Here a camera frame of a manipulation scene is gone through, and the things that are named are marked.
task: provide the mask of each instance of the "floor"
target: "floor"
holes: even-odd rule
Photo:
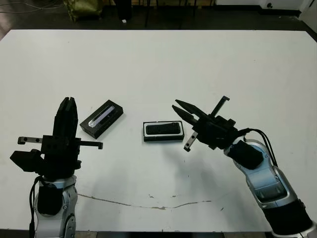
[[[134,6],[133,17],[123,24],[117,17],[114,6],[104,8],[101,19],[85,19],[74,23],[70,21],[67,10],[61,0],[29,0],[36,6],[52,5],[53,9],[38,10],[30,13],[1,13],[2,11],[31,11],[34,8],[14,4],[6,5],[10,0],[1,0],[0,4],[0,39],[11,29],[127,29],[127,30],[297,30],[307,31],[316,41],[317,34],[304,22],[300,21],[294,12],[259,12],[256,8],[239,7],[205,7],[196,11],[193,17],[192,7],[161,7],[151,8],[147,27],[145,27],[146,8]],[[151,236],[162,236],[162,233]],[[77,238],[143,238],[144,233],[97,233],[77,232]],[[26,238],[27,231],[0,230],[0,237]],[[193,238],[265,238],[265,233],[209,233],[209,234],[177,234],[164,233],[164,237],[193,237]]]

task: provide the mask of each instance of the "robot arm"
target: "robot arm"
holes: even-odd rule
[[[232,119],[216,116],[225,101],[223,97],[209,115],[196,106],[176,100],[186,111],[172,106],[176,113],[193,125],[195,131],[185,144],[190,151],[193,142],[198,139],[211,149],[219,148],[233,159],[236,167],[246,176],[247,185],[259,207],[272,227],[276,238],[317,238],[317,229],[305,211],[304,204],[278,168],[277,162],[266,135],[257,129],[238,131]],[[261,134],[265,145],[256,140],[247,140],[250,131]]]
[[[78,117],[73,98],[65,98],[54,120],[53,135],[43,138],[19,137],[18,144],[41,143],[41,150],[15,151],[10,159],[25,172],[36,172],[30,192],[30,238],[74,238],[76,230],[75,170],[80,168],[77,159],[80,146],[98,146],[101,142],[82,141],[76,138]],[[35,185],[39,193],[35,197]],[[34,212],[38,222],[35,230]]]

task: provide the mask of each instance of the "dark floor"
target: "dark floor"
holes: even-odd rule
[[[28,3],[43,6],[50,0],[29,0]],[[1,11],[30,11],[34,8],[14,4],[1,6],[10,0],[2,0]],[[123,24],[117,17],[115,6],[106,6],[101,19],[85,19],[74,23],[69,19],[67,10],[57,0],[59,6],[54,9],[39,10],[32,13],[9,14],[0,13],[0,39],[10,29],[127,29],[127,30],[299,30],[307,31],[315,40],[317,35],[296,16],[280,15],[281,12],[262,14],[254,9],[244,8],[221,9],[219,7],[205,7],[197,9],[193,17],[192,7],[159,7],[151,8],[148,25],[145,27],[146,7],[134,6],[133,17],[127,24]]]

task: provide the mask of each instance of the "black box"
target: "black box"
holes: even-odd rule
[[[180,120],[149,121],[143,123],[144,141],[183,140],[184,129]]]
[[[108,100],[89,117],[87,117],[82,123],[80,123],[80,127],[84,132],[97,139],[122,114],[123,108],[118,104]]]

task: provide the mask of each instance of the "bag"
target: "bag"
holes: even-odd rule
[[[77,21],[80,17],[98,16],[103,11],[103,0],[64,0],[69,17]]]

